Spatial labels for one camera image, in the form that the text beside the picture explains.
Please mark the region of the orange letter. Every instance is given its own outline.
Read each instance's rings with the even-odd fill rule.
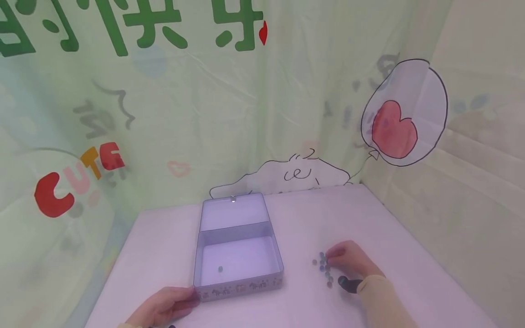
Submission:
[[[100,145],[100,160],[102,166],[108,171],[124,166],[124,161],[119,153],[112,153],[119,150],[116,142],[108,142]]]
[[[95,174],[95,178],[97,178],[97,180],[100,180],[102,176],[100,175],[100,171],[98,170],[97,164],[95,163],[97,157],[97,149],[95,147],[91,147],[90,149],[86,150],[85,153],[82,154],[80,160],[82,161],[82,163],[84,163],[85,167],[91,167],[93,174]]]
[[[51,172],[36,184],[36,205],[48,217],[59,217],[67,212],[75,202],[75,197],[71,193],[61,199],[55,197],[55,187],[59,179],[58,173]]]

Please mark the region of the finger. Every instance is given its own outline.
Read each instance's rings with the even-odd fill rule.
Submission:
[[[343,256],[336,256],[327,259],[328,264],[334,268],[342,268],[345,265],[345,258]]]
[[[184,310],[176,310],[176,311],[166,311],[162,313],[158,313],[156,316],[155,323],[157,325],[165,325],[170,321],[180,319],[183,316],[186,316],[192,312],[193,308],[188,308]]]
[[[173,305],[172,310],[178,311],[178,310],[190,309],[190,308],[196,307],[200,303],[201,303],[200,301],[176,302]]]
[[[188,288],[181,288],[181,287],[169,287],[170,296],[175,301],[184,301],[195,293],[195,288],[188,287]]]
[[[342,241],[338,244],[335,244],[329,250],[327,250],[324,255],[326,256],[326,258],[343,255],[345,250],[345,244],[346,241]]]
[[[183,316],[187,316],[188,314],[192,313],[192,311],[193,311],[193,308],[188,308],[188,309],[184,309],[184,310],[173,311],[173,313],[172,313],[172,315],[171,315],[171,320],[180,319],[180,318],[182,318]]]
[[[193,294],[192,294],[190,297],[188,297],[188,298],[186,299],[186,301],[198,301],[198,300],[200,300],[200,299],[201,299],[201,298],[199,297],[197,291],[194,290],[194,291],[193,291]]]

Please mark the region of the table surface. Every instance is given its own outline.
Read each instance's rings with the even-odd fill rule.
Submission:
[[[347,239],[393,281],[420,327],[496,327],[364,185],[268,195],[265,201],[285,266],[282,289],[202,303],[177,328],[365,328],[359,297],[337,284],[329,289],[312,265],[320,251]],[[162,287],[191,285],[200,216],[201,204],[142,212],[86,328],[116,327]]]

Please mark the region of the open tin box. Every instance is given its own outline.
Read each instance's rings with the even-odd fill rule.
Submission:
[[[278,289],[283,274],[262,194],[203,202],[193,278],[201,301]]]

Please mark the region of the black object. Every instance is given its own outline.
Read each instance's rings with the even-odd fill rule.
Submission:
[[[340,276],[339,279],[337,280],[337,283],[339,284],[339,286],[341,286],[342,289],[352,294],[358,293],[358,286],[361,282],[363,282],[363,280],[361,279],[348,280],[348,278],[345,276]]]

